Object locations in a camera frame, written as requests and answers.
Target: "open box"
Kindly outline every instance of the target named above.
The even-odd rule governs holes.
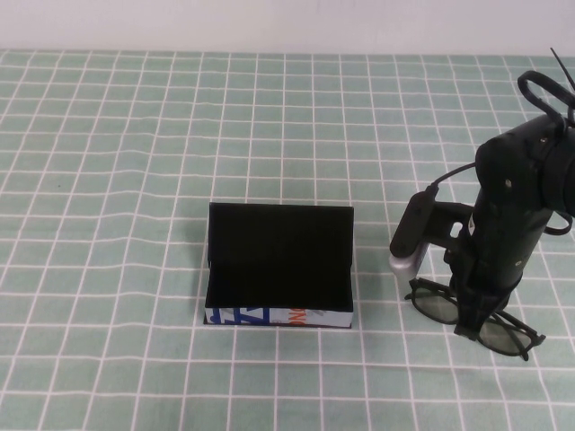
[[[210,203],[206,324],[349,328],[353,207]]]

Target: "glasses lens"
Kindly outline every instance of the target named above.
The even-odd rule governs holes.
[[[420,312],[431,319],[443,323],[457,321],[457,305],[449,301],[443,292],[420,287],[414,292],[414,303]]]
[[[507,355],[519,355],[531,344],[531,338],[525,333],[510,326],[502,326],[492,319],[483,324],[479,337],[485,347]]]

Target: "silver attachment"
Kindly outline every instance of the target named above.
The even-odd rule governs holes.
[[[427,242],[421,242],[413,254],[407,258],[396,258],[393,254],[389,255],[389,266],[398,280],[403,282],[410,281],[417,276],[428,247],[429,244]]]

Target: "green checkered tablecloth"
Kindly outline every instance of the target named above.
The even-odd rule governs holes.
[[[573,235],[510,302],[547,335],[528,362],[387,264],[416,190],[539,115],[530,68],[565,83],[550,57],[0,51],[0,428],[573,429]],[[211,200],[354,206],[352,329],[205,326]]]

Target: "white wall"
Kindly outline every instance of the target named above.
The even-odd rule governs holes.
[[[0,45],[567,57],[574,18],[574,0],[0,0]]]

